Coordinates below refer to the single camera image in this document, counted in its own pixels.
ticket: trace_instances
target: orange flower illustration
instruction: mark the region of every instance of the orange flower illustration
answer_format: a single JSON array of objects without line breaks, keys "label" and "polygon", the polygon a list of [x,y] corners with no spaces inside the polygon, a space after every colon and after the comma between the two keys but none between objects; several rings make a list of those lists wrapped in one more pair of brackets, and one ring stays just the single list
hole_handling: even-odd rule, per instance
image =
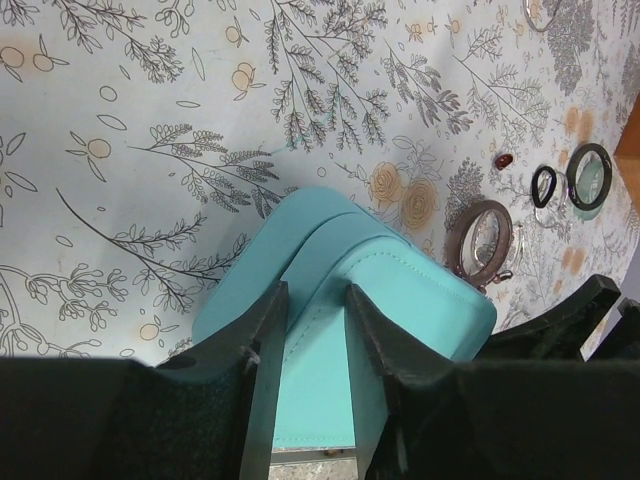
[{"label": "orange flower illustration", "polygon": [[584,261],[587,257],[587,251],[584,248],[578,248],[571,259],[571,275],[574,277],[580,273]]},{"label": "orange flower illustration", "polygon": [[564,148],[560,152],[560,156],[558,157],[558,165],[561,167],[564,167],[568,161],[569,161],[569,150]]},{"label": "orange flower illustration", "polygon": [[564,251],[564,255],[562,256],[562,268],[566,269],[571,265],[571,260],[573,259],[573,248],[567,247]]},{"label": "orange flower illustration", "polygon": [[542,18],[540,10],[542,10],[540,7],[540,0],[533,0],[529,3],[529,15],[531,18],[540,20]]},{"label": "orange flower illustration", "polygon": [[409,185],[402,198],[400,217],[409,230],[422,229],[439,209],[436,187],[428,180],[417,180]]},{"label": "orange flower illustration", "polygon": [[578,138],[580,142],[586,143],[591,138],[591,134],[593,133],[593,112],[591,110],[587,110],[582,114],[582,118],[580,119],[580,126],[578,127]]},{"label": "orange flower illustration", "polygon": [[580,110],[577,107],[571,107],[567,110],[567,116],[564,120],[564,131],[567,134],[575,133],[580,123]]},{"label": "orange flower illustration", "polygon": [[378,164],[369,179],[369,193],[381,205],[389,205],[400,200],[402,184],[395,165],[389,162]]}]

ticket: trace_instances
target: tablecloth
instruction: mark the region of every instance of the tablecloth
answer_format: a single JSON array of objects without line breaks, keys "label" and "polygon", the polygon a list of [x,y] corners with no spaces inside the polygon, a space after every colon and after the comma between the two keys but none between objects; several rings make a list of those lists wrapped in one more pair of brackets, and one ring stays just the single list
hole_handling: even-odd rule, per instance
[{"label": "tablecloth", "polygon": [[[543,26],[556,0],[531,0]],[[155,364],[296,188],[335,188],[444,261],[482,198],[522,225],[497,329],[640,223],[617,172],[595,218],[542,228],[535,168],[613,153],[640,89],[640,1],[0,0],[0,354]],[[498,171],[498,154],[514,155]]]}]

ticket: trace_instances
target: metal ring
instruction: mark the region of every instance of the metal ring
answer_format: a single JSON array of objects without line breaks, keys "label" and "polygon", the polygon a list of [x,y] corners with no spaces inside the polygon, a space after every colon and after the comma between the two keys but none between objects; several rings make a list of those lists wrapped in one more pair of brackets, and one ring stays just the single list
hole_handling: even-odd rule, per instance
[{"label": "metal ring", "polygon": [[[595,152],[600,157],[602,168],[604,169],[604,178],[602,180],[602,188],[600,189],[600,193],[598,193],[598,196],[595,198],[595,200],[591,203],[585,203],[578,195],[578,185],[576,177],[578,175],[578,165],[580,165],[580,162],[582,161],[584,156],[589,152]],[[582,145],[581,147],[579,147],[573,153],[573,155],[571,155],[571,158],[569,159],[569,165],[567,166],[569,198],[579,210],[589,212],[602,205],[609,195],[612,180],[613,166],[611,164],[611,158],[602,145],[599,145],[597,143],[587,143],[586,145]]]},{"label": "metal ring", "polygon": [[[464,240],[473,222],[487,212],[493,212],[499,225],[498,244],[491,260],[478,273],[470,275],[463,265]],[[457,276],[463,278],[474,287],[482,290],[496,276],[502,267],[511,245],[512,224],[511,216],[501,203],[485,200],[476,203],[465,210],[456,221],[447,242],[447,262]]]},{"label": "metal ring", "polygon": [[562,182],[562,197],[560,197],[560,200],[558,201],[558,210],[564,210],[567,205],[567,200],[569,200],[569,179],[564,173],[559,172],[558,170],[556,170],[556,175]]},{"label": "metal ring", "polygon": [[[485,267],[485,263],[478,257],[478,237],[480,236],[480,225],[486,220],[490,213],[491,212],[485,212],[480,217],[478,217],[478,222],[476,223],[476,226],[473,229],[473,235],[471,236],[471,257],[473,258],[473,263],[476,264],[476,267],[478,267],[478,269],[483,269]],[[513,255],[513,260],[511,261],[511,263],[509,263],[508,265],[503,265],[503,267],[506,268],[506,272],[517,269],[520,266],[520,262],[524,255],[523,229],[524,225],[522,225],[522,223],[516,223],[512,226],[511,245],[509,250],[507,251],[507,258],[509,258],[511,247],[513,247],[514,245],[516,251]]]},{"label": "metal ring", "polygon": [[551,24],[556,19],[556,15],[558,14],[558,10],[560,9],[560,5],[562,4],[562,0],[558,0],[556,2],[556,6],[553,9],[553,13],[551,14],[551,19],[547,22],[544,27],[538,27],[533,20],[531,19],[531,7],[529,0],[522,0],[522,6],[524,7],[524,19],[529,24],[529,28],[537,33],[544,33],[551,27]]}]

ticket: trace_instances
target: leaf illustration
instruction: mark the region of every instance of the leaf illustration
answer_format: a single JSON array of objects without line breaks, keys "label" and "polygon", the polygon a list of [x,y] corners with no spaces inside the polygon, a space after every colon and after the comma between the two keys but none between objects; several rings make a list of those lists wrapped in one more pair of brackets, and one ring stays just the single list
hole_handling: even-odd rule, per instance
[{"label": "leaf illustration", "polygon": [[64,235],[56,235],[56,242],[65,247],[73,247],[73,243],[71,243],[71,240],[69,240]]},{"label": "leaf illustration", "polygon": [[51,63],[55,64],[55,65],[60,65],[60,66],[65,66],[65,65],[69,65],[69,62],[67,62],[66,60],[62,60],[60,58],[53,58],[53,57],[49,57],[49,60],[51,60]]},{"label": "leaf illustration", "polygon": [[40,51],[42,52],[42,54],[44,56],[48,56],[47,46],[44,44],[44,39],[42,38],[42,34],[40,34],[39,43],[40,43]]},{"label": "leaf illustration", "polygon": [[122,123],[122,120],[114,117],[113,115],[96,115],[98,120],[100,120],[103,124],[105,124],[109,128],[113,128],[114,130],[120,130],[124,132],[127,130],[127,126]]},{"label": "leaf illustration", "polygon": [[[458,95],[451,90],[442,91],[440,73],[427,65],[427,59],[424,56],[412,55],[411,62],[404,63],[389,47],[389,56],[382,59],[382,65],[391,86],[396,88],[400,98],[406,104],[409,100],[415,103],[420,118],[427,127],[432,127],[444,120],[454,135],[469,130],[472,120],[467,117],[468,112],[460,110]],[[377,101],[375,96],[372,100],[374,104]],[[383,117],[389,116],[386,107],[381,114]]]},{"label": "leaf illustration", "polygon": [[413,142],[409,137],[405,137],[403,135],[398,135],[397,137],[393,137],[393,144],[401,148],[402,150],[413,150],[415,147],[413,146]]},{"label": "leaf illustration", "polygon": [[89,168],[91,168],[91,171],[96,176],[96,178],[101,182],[107,183],[107,181],[104,179],[104,176],[102,175],[102,172],[100,172],[100,169],[98,168],[98,166],[94,163],[93,160],[91,160],[91,157],[87,157],[87,161],[89,162]]},{"label": "leaf illustration", "polygon": [[202,59],[200,58],[200,54],[198,54],[198,52],[197,52],[197,50],[195,48],[191,49],[191,58],[193,59],[193,64],[196,67],[196,71],[198,72],[198,76],[200,77],[200,80],[202,80],[204,82],[204,79],[205,79],[204,64],[202,63]]},{"label": "leaf illustration", "polygon": [[87,146],[87,144],[85,143],[85,141],[84,141],[84,140],[82,140],[78,135],[76,135],[76,134],[75,134],[75,133],[73,133],[73,132],[69,132],[69,133],[71,134],[71,138],[73,138],[73,139],[76,141],[76,143],[77,143],[78,145],[82,145],[83,147],[86,147],[86,146]]},{"label": "leaf illustration", "polygon": [[7,64],[4,65],[4,68],[7,70],[7,72],[9,72],[9,75],[11,75],[13,78],[15,78],[20,83],[22,83],[22,77],[18,74],[18,72],[16,72],[13,68],[11,68]]},{"label": "leaf illustration", "polygon": [[15,151],[18,150],[18,148],[20,148],[20,145],[22,145],[22,142],[24,141],[24,137],[26,136],[27,136],[26,132],[22,132],[16,135],[15,137],[13,137],[11,140],[9,140],[9,143],[7,144],[7,156],[13,155]]},{"label": "leaf illustration", "polygon": [[179,107],[183,107],[183,108],[198,108],[200,106],[199,103],[190,102],[188,100],[178,100],[176,102],[176,105],[178,105]]},{"label": "leaf illustration", "polygon": [[126,77],[127,80],[131,80],[131,75],[129,75],[129,72],[127,72],[127,69],[124,68],[122,65],[120,65],[120,71]]},{"label": "leaf illustration", "polygon": [[11,180],[18,187],[24,188],[25,190],[28,190],[30,192],[38,191],[36,186],[33,183],[31,183],[29,180],[24,178],[22,175],[18,175],[17,173],[14,173],[14,172],[4,172],[4,174],[7,176],[9,180]]}]

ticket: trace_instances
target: fern illustration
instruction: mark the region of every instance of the fern illustration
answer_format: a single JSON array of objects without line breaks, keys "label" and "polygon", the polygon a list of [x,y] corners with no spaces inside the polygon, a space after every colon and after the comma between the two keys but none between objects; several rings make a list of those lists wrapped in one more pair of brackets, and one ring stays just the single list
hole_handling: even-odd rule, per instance
[{"label": "fern illustration", "polygon": [[631,34],[631,31],[635,31],[638,28],[638,20],[640,19],[640,1],[638,0],[620,0],[621,5],[618,10],[618,0],[613,0],[613,21],[615,24],[617,13],[619,13],[618,19],[620,20],[620,38],[625,33]]},{"label": "fern illustration", "polygon": [[[552,13],[555,0],[543,0],[543,6]],[[592,0],[567,0],[558,7],[556,18],[547,31],[549,50],[555,59],[556,83],[570,95],[582,78],[580,54],[591,48],[595,30]]]},{"label": "fern illustration", "polygon": [[[383,146],[381,122],[390,115],[387,92],[359,92],[356,87],[359,66],[373,53],[372,28],[387,26],[384,4],[309,1],[270,0],[273,17],[265,22],[273,74],[287,72],[274,89],[271,109],[276,122],[283,121],[287,147],[310,152],[322,147],[332,132],[340,150],[346,146],[362,153],[365,140]],[[325,12],[324,17],[316,8]]]},{"label": "fern illustration", "polygon": [[476,162],[463,160],[455,175],[449,178],[447,187],[449,197],[445,207],[444,226],[447,232],[453,230],[458,217],[474,203],[484,200],[481,184],[484,178],[482,169]]},{"label": "fern illustration", "polygon": [[[190,259],[169,260],[166,250],[178,251],[185,241],[195,243],[195,234],[206,217],[198,213],[194,217],[193,223],[190,224],[182,219],[167,233],[158,230],[154,234],[149,234],[145,227],[139,228],[138,225],[133,224],[127,230],[110,236],[82,217],[60,191],[58,191],[58,195],[69,212],[84,226],[142,264],[142,270],[132,283],[140,288],[140,293],[143,296],[148,295],[151,292],[151,287],[155,285],[157,290],[153,306],[161,306],[164,310],[172,309],[178,313],[188,313],[196,296],[203,289],[211,289],[218,285],[222,275],[231,268],[249,243],[247,236],[241,234],[234,242],[232,250],[225,256],[216,254],[209,257],[193,256]],[[126,290],[115,289],[110,283],[107,284],[107,287],[110,288],[112,295],[114,295],[113,292],[120,296],[127,293]]]},{"label": "fern illustration", "polygon": [[622,70],[622,92],[629,104],[634,102],[640,90],[640,56],[638,53],[638,49],[632,43]]},{"label": "fern illustration", "polygon": [[428,65],[423,55],[411,55],[411,62],[405,64],[389,47],[389,56],[382,58],[391,87],[395,88],[400,98],[408,104],[413,102],[427,127],[441,122],[440,116],[446,117],[447,127],[453,134],[467,131],[472,120],[467,112],[460,110],[458,95],[451,90],[443,90],[440,83],[440,72]]},{"label": "fern illustration", "polygon": [[[130,147],[173,158],[188,168],[181,184],[202,204],[213,201],[225,210],[238,213],[241,207],[253,205],[262,218],[295,190],[290,187],[279,194],[266,186],[279,180],[274,164],[260,158],[271,154],[261,150],[229,152],[220,142],[219,133],[193,130],[188,124],[158,125],[149,129],[155,143],[150,147]],[[202,160],[207,153],[217,153],[219,162]]]},{"label": "fern illustration", "polygon": [[602,94],[607,99],[607,104],[611,103],[612,96],[609,92],[611,90],[607,89],[607,81],[609,80],[610,74],[607,71],[607,61],[609,60],[609,56],[604,54],[602,49],[601,42],[607,40],[607,35],[602,30],[602,25],[600,24],[600,20],[596,21],[596,37],[595,37],[595,47],[593,49],[593,65],[597,67],[596,72],[596,85],[601,84],[602,86]]},{"label": "fern illustration", "polygon": [[[21,0],[4,1],[11,4],[21,3]],[[134,36],[134,29],[144,28],[142,22],[147,19],[134,8],[127,11],[122,4],[114,6],[112,0],[93,0],[86,3],[78,0],[43,0],[43,3],[49,3],[60,10],[60,23],[67,39],[75,41],[91,54],[94,50],[102,49],[102,44],[93,35],[96,27],[101,26],[110,41],[114,41],[116,36],[124,39],[125,56],[136,61],[142,70],[147,72],[151,82],[174,82],[184,70],[182,63],[176,58],[175,49],[167,45],[164,39],[156,36],[145,44]]]},{"label": "fern illustration", "polygon": [[[502,149],[518,153],[527,137],[534,146],[542,145],[551,104],[542,95],[540,80],[519,79],[515,65],[497,63],[502,56],[501,38],[501,27],[482,28],[467,38],[467,55],[454,58],[471,75],[467,93],[471,114],[482,119],[489,129],[500,127]],[[494,71],[488,77],[480,76],[470,66],[473,58],[495,63]]]}]

